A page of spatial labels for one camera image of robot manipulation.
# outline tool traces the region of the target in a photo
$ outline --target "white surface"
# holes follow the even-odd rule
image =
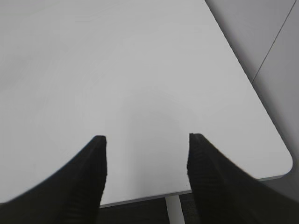
[[[255,178],[286,174],[292,158],[205,2],[119,2],[1,19],[0,202],[95,135],[107,137],[102,204],[189,190],[189,133]]]
[[[174,195],[165,198],[167,213],[170,224],[185,224],[184,214],[182,211],[179,195]]]
[[[250,81],[295,0],[206,0]]]

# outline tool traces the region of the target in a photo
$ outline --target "white table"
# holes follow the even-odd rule
[[[95,135],[107,137],[104,206],[189,191],[189,133],[254,178],[292,168],[203,0],[22,2],[1,6],[0,202]]]

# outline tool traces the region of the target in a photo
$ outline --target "dark floor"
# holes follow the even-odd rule
[[[169,224],[165,198],[100,209],[101,224]]]
[[[185,224],[199,224],[192,194],[180,195]],[[169,224],[165,198],[100,209],[101,224]]]

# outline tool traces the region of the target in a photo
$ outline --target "table leg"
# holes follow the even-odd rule
[[[170,224],[185,224],[179,195],[165,198]]]

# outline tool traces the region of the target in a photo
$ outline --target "gray wall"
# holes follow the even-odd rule
[[[206,2],[294,160],[289,174],[264,183],[299,201],[299,3]]]

